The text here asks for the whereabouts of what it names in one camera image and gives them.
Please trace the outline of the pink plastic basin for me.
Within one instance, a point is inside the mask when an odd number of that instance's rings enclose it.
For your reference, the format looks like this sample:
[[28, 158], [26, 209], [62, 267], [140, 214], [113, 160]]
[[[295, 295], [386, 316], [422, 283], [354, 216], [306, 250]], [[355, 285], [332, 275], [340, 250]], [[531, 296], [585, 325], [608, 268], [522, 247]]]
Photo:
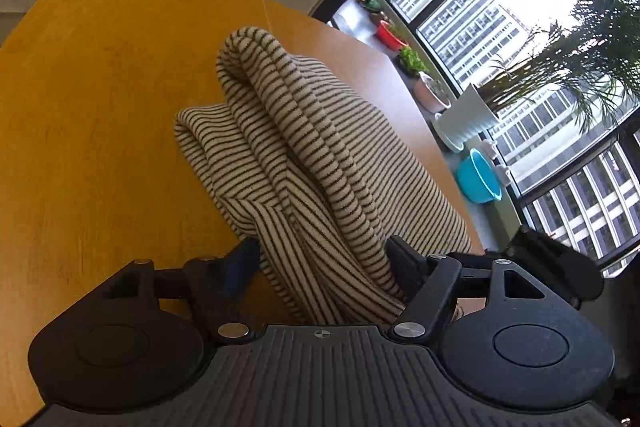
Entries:
[[451, 106], [448, 94], [426, 72], [418, 72], [412, 92], [416, 101], [432, 114], [445, 112]]

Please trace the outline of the blue plastic basin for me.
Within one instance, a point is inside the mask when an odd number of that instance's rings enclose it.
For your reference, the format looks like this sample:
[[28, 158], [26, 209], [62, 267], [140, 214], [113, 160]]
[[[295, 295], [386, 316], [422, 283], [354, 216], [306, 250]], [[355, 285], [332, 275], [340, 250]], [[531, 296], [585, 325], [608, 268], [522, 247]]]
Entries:
[[482, 205], [502, 199], [502, 188], [491, 163], [476, 148], [471, 148], [454, 173], [462, 194]]

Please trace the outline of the red plastic basin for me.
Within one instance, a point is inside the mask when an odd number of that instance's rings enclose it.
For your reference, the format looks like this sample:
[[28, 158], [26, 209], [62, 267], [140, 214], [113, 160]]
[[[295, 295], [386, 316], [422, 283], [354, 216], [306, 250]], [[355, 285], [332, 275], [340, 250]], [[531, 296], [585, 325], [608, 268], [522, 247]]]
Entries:
[[395, 53], [408, 46], [405, 40], [395, 35], [395, 27], [391, 23], [386, 22], [386, 20], [381, 20], [378, 23], [375, 37], [378, 38], [387, 49]]

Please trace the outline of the beige striped knit sweater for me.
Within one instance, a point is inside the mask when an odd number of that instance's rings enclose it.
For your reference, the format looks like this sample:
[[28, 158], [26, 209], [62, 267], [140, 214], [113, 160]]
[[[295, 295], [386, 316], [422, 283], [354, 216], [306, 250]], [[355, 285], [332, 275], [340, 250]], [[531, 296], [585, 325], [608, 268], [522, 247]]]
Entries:
[[385, 246], [466, 253], [460, 213], [381, 111], [262, 28], [232, 32], [224, 101], [183, 109], [175, 137], [209, 197], [299, 317], [392, 323], [405, 308]]

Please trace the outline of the green palm plant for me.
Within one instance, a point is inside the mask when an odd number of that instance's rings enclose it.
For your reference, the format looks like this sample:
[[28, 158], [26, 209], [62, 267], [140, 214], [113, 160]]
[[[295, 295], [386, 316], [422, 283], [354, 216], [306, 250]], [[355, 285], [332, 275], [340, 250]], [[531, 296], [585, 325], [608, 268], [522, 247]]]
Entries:
[[620, 106], [639, 103], [639, 0], [576, 0], [570, 26], [558, 20], [529, 34], [525, 56], [477, 88], [494, 113], [544, 88], [570, 95], [580, 132], [611, 127]]

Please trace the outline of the green plants tray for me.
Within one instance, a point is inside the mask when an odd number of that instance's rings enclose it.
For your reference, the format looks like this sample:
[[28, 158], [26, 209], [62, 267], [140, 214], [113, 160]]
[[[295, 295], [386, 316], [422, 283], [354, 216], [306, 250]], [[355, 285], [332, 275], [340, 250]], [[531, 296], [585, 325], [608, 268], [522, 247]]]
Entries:
[[403, 46], [396, 57], [400, 69], [410, 77], [418, 77], [420, 72], [427, 72], [422, 58], [410, 46]]

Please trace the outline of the white ribbed plant pot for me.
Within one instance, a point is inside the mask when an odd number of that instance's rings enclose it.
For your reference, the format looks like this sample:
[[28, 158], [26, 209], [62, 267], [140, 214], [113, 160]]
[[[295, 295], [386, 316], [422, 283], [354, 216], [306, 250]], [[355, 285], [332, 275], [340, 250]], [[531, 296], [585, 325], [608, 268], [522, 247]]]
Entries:
[[489, 108], [474, 86], [467, 87], [451, 106], [433, 122], [440, 141], [454, 153], [460, 153], [473, 136], [498, 124], [498, 116]]

